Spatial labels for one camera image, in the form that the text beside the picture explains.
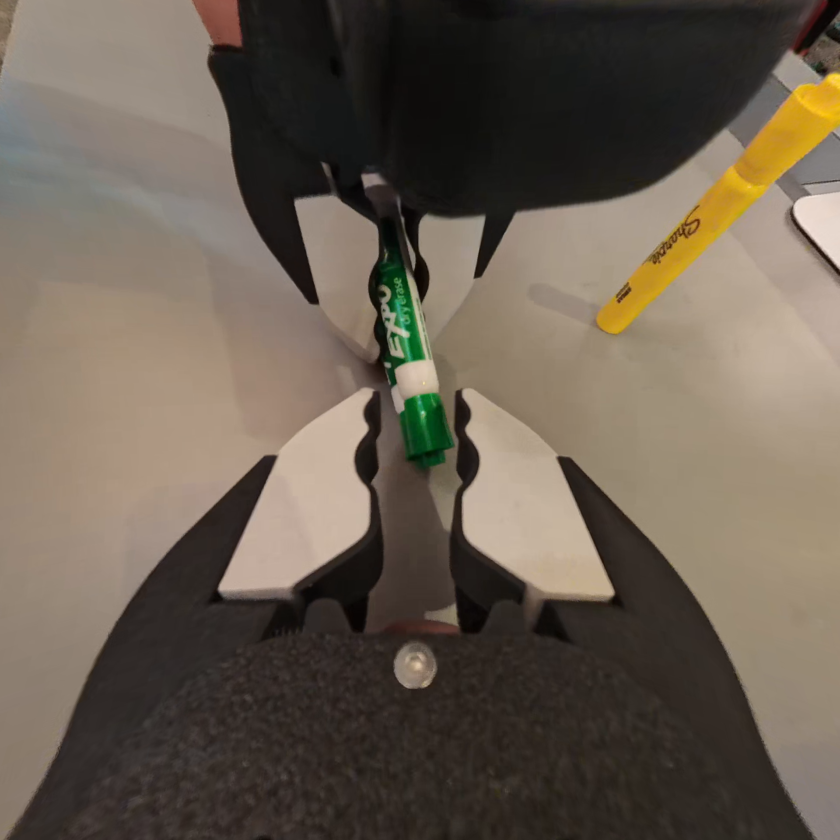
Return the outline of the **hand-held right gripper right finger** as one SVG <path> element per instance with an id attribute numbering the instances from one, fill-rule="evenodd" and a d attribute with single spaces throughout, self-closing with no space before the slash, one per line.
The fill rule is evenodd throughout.
<path id="1" fill-rule="evenodd" d="M 455 399 L 449 568 L 458 624 L 477 633 L 512 602 L 534 627 L 549 602 L 608 604 L 616 592 L 554 449 L 473 388 Z"/>

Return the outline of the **person's left hand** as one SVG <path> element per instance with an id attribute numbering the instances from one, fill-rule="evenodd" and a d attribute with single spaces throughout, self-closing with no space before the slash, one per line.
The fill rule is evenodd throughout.
<path id="1" fill-rule="evenodd" d="M 239 1 L 192 1 L 215 46 L 240 49 L 243 45 Z"/>

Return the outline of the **yellow highlighter marker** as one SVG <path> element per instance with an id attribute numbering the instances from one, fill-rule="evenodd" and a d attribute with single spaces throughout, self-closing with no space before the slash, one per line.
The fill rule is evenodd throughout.
<path id="1" fill-rule="evenodd" d="M 793 90 L 735 164 L 688 211 L 673 231 L 598 312 L 597 327 L 624 331 L 782 175 L 839 125 L 839 75 Z"/>

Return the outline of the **grey desk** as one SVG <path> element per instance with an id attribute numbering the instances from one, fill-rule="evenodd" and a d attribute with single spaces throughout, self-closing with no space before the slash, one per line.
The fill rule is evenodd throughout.
<path id="1" fill-rule="evenodd" d="M 2 838 L 153 567 L 364 385 L 253 229 L 190 2 L 20 2 L 2 75 Z M 838 838 L 838 285 L 775 187 L 619 336 L 602 302 L 734 161 L 517 217 L 437 337 L 694 592 Z"/>

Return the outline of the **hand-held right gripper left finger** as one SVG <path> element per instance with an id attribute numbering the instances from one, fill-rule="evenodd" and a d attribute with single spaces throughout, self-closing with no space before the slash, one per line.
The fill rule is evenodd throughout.
<path id="1" fill-rule="evenodd" d="M 384 565 L 380 397 L 361 388 L 281 447 L 218 585 L 223 601 L 332 600 L 364 631 Z"/>

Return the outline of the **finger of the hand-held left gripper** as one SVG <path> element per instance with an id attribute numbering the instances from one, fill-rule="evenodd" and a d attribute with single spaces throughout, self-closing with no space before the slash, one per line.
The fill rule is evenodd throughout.
<path id="1" fill-rule="evenodd" d="M 430 341 L 435 341 L 475 283 L 485 218 L 437 217 L 402 208 L 408 252 L 423 300 Z"/>
<path id="2" fill-rule="evenodd" d="M 369 282 L 380 255 L 377 207 L 370 189 L 388 187 L 376 172 L 341 192 L 295 201 L 314 289 L 331 329 L 362 361 L 376 363 L 376 309 Z"/>

